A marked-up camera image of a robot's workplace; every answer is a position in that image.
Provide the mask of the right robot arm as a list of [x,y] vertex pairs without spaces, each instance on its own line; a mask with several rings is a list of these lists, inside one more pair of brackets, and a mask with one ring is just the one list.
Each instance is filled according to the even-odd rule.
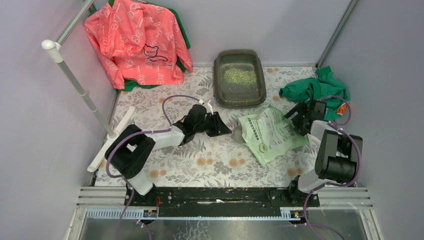
[[301,205],[308,193],[321,187],[349,187],[359,177],[363,139],[325,121],[326,111],[324,101],[313,100],[309,104],[297,103],[284,115],[291,120],[296,133],[320,140],[314,169],[296,176],[289,184],[286,198],[293,206]]

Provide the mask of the green cat litter bag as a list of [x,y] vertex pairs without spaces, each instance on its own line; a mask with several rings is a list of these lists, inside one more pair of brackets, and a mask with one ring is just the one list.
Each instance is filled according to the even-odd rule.
[[260,113],[239,117],[238,123],[244,144],[262,166],[309,144],[308,138],[295,130],[292,121],[272,105]]

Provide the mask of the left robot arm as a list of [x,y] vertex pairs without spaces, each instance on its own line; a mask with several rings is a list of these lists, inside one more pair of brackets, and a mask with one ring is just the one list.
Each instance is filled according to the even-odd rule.
[[136,192],[136,199],[148,206],[155,200],[155,185],[143,168],[152,151],[183,146],[196,134],[218,137],[231,132],[217,111],[208,112],[203,105],[195,104],[188,114],[166,130],[143,131],[130,124],[106,150],[104,157],[107,165],[113,166],[127,186]]

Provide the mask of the metal litter scoop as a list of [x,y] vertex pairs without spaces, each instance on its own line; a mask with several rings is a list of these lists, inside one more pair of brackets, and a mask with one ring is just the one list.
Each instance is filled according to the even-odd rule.
[[243,138],[243,128],[241,125],[237,125],[232,131],[232,138],[239,144],[245,144]]

